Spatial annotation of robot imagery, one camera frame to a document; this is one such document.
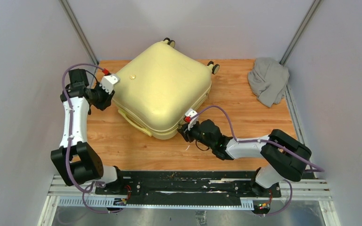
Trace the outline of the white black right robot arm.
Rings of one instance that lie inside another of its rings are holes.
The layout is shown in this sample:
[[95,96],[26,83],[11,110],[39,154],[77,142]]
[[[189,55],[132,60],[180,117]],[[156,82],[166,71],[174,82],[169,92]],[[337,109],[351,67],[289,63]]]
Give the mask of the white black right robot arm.
[[213,121],[205,120],[185,123],[177,131],[185,141],[205,145],[220,160],[265,159],[268,164],[255,171],[248,186],[248,191],[259,197],[284,179],[299,182],[312,155],[307,146],[280,129],[263,137],[236,140],[222,134]]

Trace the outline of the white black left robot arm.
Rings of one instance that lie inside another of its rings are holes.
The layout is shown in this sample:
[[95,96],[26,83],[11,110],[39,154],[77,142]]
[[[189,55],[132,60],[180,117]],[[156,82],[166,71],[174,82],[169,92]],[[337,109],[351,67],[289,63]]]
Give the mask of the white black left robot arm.
[[113,194],[125,190],[122,172],[117,166],[104,165],[99,155],[88,143],[87,118],[91,106],[104,111],[111,105],[115,94],[114,86],[119,83],[117,75],[103,70],[104,76],[93,88],[89,88],[87,71],[67,70],[69,84],[63,85],[60,100],[65,111],[65,123],[59,148],[51,151],[50,158],[67,186],[75,186],[81,192],[85,182],[93,181],[95,186]]

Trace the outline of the cream suitcase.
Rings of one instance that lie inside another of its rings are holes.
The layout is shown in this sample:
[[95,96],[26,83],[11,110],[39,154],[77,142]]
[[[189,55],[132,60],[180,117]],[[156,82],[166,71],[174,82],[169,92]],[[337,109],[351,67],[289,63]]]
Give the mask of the cream suitcase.
[[185,113],[207,99],[220,65],[203,64],[177,51],[175,41],[156,42],[116,75],[113,103],[134,128],[160,140],[174,137]]

